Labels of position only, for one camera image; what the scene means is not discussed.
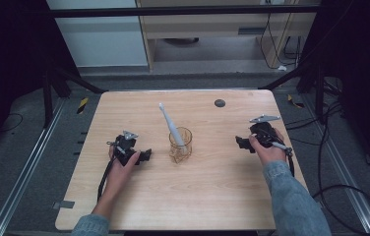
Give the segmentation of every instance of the white cabinet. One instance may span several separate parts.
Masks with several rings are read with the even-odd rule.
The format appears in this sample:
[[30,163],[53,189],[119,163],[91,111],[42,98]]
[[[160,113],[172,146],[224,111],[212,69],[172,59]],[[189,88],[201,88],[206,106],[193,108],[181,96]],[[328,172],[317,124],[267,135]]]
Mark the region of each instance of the white cabinet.
[[[50,9],[134,8],[135,0],[47,0]],[[108,71],[148,66],[138,17],[56,19],[75,64]]]

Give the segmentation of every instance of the black pole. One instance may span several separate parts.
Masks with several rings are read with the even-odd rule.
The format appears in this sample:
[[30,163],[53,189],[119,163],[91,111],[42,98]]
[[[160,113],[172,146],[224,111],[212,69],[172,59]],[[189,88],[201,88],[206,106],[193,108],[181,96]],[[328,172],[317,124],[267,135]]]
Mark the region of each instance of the black pole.
[[317,65],[317,79],[316,79],[316,107],[315,112],[318,117],[320,117],[321,124],[324,125],[324,116],[323,116],[323,108],[324,108],[324,71],[323,66],[318,64]]
[[53,117],[53,105],[52,105],[52,95],[51,95],[51,84],[47,71],[42,77],[43,81],[43,102],[44,102],[44,125],[46,128]]
[[22,11],[24,15],[52,18],[88,17],[134,17],[167,15],[212,15],[212,14],[268,14],[268,13],[316,13],[332,6],[311,5],[240,5],[240,6],[189,6],[146,7],[107,9],[68,9],[50,11]]

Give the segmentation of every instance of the gray sleeve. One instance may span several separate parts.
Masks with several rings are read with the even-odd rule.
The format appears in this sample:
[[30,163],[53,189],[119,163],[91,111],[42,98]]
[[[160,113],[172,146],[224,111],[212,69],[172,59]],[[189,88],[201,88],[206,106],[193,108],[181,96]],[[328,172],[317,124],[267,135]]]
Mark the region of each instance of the gray sleeve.
[[108,235],[109,222],[98,214],[82,216],[72,231],[72,236],[101,236]]
[[331,235],[329,224],[308,191],[292,177],[288,165],[273,161],[264,167],[279,235]]

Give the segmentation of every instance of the person's left hand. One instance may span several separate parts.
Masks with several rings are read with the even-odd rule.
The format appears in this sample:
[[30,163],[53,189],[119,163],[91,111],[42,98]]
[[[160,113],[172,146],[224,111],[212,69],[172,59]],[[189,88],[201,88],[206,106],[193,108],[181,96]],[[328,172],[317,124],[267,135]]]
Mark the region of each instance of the person's left hand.
[[[108,151],[109,158],[112,158],[113,152],[114,146],[110,146]],[[124,186],[127,184],[133,171],[133,167],[139,159],[139,155],[140,152],[135,152],[125,166],[123,166],[118,159],[114,160],[106,179],[105,190],[102,193],[103,196],[106,195],[110,198],[117,198],[117,196],[122,192]]]

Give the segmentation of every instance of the gray floor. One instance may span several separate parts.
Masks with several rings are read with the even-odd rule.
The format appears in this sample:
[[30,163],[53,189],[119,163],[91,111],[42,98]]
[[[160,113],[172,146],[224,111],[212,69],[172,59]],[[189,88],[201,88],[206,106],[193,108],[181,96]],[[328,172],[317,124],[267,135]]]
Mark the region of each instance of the gray floor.
[[[282,76],[285,72],[270,69],[254,38],[200,38],[198,43],[161,41],[155,56],[154,69],[146,73],[120,73],[105,77],[85,77],[103,89],[255,89]],[[292,80],[274,90],[277,105],[285,124],[311,118],[308,108],[297,108],[287,100],[292,94],[301,102],[308,103],[311,94],[298,96]],[[36,170],[22,195],[7,232],[15,235],[64,234],[54,226],[58,211],[52,208],[54,202],[63,200],[72,172],[82,149],[85,132],[96,109],[99,94],[70,83],[71,97],[64,100],[62,115],[50,141],[45,148]],[[83,97],[89,98],[83,114],[76,114]],[[59,98],[54,95],[54,104]],[[328,104],[336,101],[326,96]],[[36,90],[20,97],[13,103],[11,115],[0,133],[0,209],[7,200],[20,172],[30,156],[43,125],[42,91]],[[331,140],[346,165],[346,170],[358,187],[370,194],[370,165],[366,164],[364,151],[355,138],[348,122],[338,112],[329,120]],[[287,129],[296,124],[287,125]],[[290,130],[289,135],[296,151],[300,167],[310,193],[318,188],[318,146],[321,140],[320,126],[310,125]],[[342,174],[332,158],[329,149],[323,151],[323,186],[342,183]],[[363,230],[357,211],[350,203],[346,190],[335,190],[326,194],[326,200],[336,214],[359,230]],[[356,235],[341,226],[324,209],[334,235]]]

